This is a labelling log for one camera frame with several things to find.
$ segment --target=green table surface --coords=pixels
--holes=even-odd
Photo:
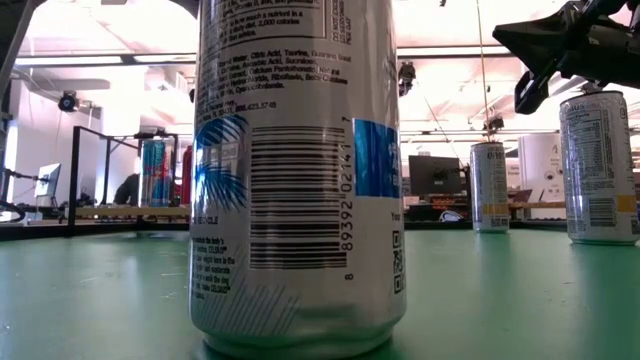
[[[223,359],[187,315],[187,234],[0,243],[0,359]],[[359,359],[639,359],[640,248],[407,232],[408,312]]]

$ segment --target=can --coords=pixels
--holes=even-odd
[[[499,142],[471,147],[471,210],[478,232],[509,230],[509,195],[504,146]]]
[[[567,230],[575,243],[633,245],[638,240],[628,121],[618,91],[560,104]]]
[[[239,358],[375,348],[406,307],[391,0],[200,6],[193,323]]]
[[[142,144],[138,206],[169,206],[172,146],[163,140],[146,140]]]
[[[180,204],[191,205],[191,167],[193,165],[193,146],[187,146],[182,156],[182,187],[180,188]]]

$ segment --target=person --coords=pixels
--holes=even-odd
[[[118,187],[116,191],[115,199],[113,202],[117,205],[138,206],[138,183],[140,178],[138,174],[131,174],[127,179]]]

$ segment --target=ceiling light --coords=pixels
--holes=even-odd
[[[419,57],[454,57],[454,56],[480,56],[484,51],[484,55],[497,56],[511,55],[511,52],[504,46],[440,46],[440,47],[408,47],[398,48],[398,56],[405,58]]]
[[[15,66],[64,67],[79,65],[121,64],[119,56],[29,56],[16,59]]]
[[[149,63],[185,63],[185,64],[193,64],[196,62],[196,54],[195,53],[185,53],[185,54],[159,54],[159,55],[135,55],[133,59],[136,62],[149,64]]]

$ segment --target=red bull can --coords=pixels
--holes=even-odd
[[[171,188],[171,145],[162,140],[142,142],[138,206],[169,206]]]
[[[188,146],[182,157],[182,188],[180,189],[180,204],[191,205],[191,167],[193,146]]]

